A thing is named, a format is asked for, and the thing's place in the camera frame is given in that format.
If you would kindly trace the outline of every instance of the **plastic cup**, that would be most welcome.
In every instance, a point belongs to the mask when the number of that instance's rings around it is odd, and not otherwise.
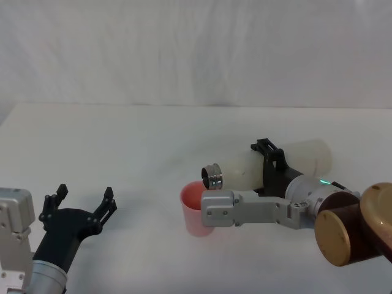
[[[186,229],[195,237],[207,236],[214,230],[214,227],[205,227],[202,223],[201,200],[204,191],[203,182],[198,181],[186,185],[180,194]]]

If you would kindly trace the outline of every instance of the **white tube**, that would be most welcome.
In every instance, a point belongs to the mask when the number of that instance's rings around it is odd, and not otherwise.
[[[320,177],[331,170],[331,151],[323,140],[282,145],[288,165],[299,172]],[[256,190],[263,187],[263,156],[253,150],[235,154],[202,170],[207,189]]]

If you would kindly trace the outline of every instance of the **white table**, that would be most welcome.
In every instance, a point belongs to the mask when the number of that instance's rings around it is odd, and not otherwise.
[[[0,127],[0,186],[45,194],[66,183],[62,207],[93,211],[107,186],[118,210],[85,240],[68,293],[389,293],[383,257],[336,268],[312,230],[276,224],[187,234],[179,192],[202,166],[248,149],[323,138],[334,179],[362,192],[391,181],[392,110],[18,105]],[[35,250],[42,224],[32,225]]]

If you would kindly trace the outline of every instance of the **white backdrop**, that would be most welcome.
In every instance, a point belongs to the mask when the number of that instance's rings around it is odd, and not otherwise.
[[[390,0],[0,0],[16,101],[392,107]]]

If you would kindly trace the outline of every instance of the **green led light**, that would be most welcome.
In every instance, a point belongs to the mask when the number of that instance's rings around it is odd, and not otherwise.
[[[330,182],[324,181],[323,179],[320,179],[320,183],[327,184],[327,185],[331,184]]]

